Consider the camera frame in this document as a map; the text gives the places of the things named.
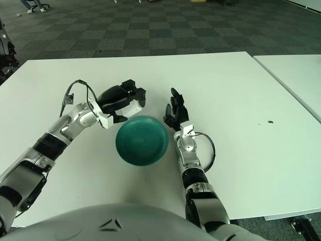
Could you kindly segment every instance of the robot forearm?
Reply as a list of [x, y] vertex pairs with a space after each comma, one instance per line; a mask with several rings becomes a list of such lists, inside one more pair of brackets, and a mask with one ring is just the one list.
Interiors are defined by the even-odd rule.
[[[28, 148], [0, 176], [0, 237], [11, 227], [17, 211], [24, 212], [34, 203], [66, 147], [97, 121], [107, 129], [139, 112], [145, 105], [145, 92], [132, 80], [114, 86], [98, 99], [76, 105]], [[115, 113], [119, 109], [123, 116]]]
[[95, 122], [96, 117], [86, 103], [75, 106], [0, 176], [2, 233], [11, 227], [17, 211], [28, 210], [36, 200], [46, 184], [46, 173], [54, 167], [55, 160], [65, 148], [82, 130]]

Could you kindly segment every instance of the silver metal arm segment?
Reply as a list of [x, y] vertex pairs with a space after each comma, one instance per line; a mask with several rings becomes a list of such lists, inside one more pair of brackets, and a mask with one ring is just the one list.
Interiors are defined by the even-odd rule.
[[194, 126], [189, 121], [183, 96], [173, 88], [172, 94], [172, 109], [168, 104], [164, 121], [177, 131], [174, 134], [174, 140], [176, 141], [178, 165], [185, 188], [186, 219], [219, 241], [265, 240], [239, 226], [230, 224], [227, 212], [213, 186], [208, 182], [197, 157]]
[[[114, 124], [113, 115], [118, 118], [117, 122], [121, 122], [142, 110], [145, 90], [136, 89], [134, 84], [130, 80], [110, 88], [98, 98], [99, 103], [89, 99], [91, 106], [88, 103], [76, 105], [0, 176], [0, 237], [11, 227], [17, 211], [24, 212], [34, 203], [55, 160], [85, 128], [99, 122], [107, 129]], [[104, 105], [108, 105], [111, 112], [103, 111], [101, 106]], [[116, 110], [122, 110], [126, 117], [121, 119], [122, 116], [115, 115]]]

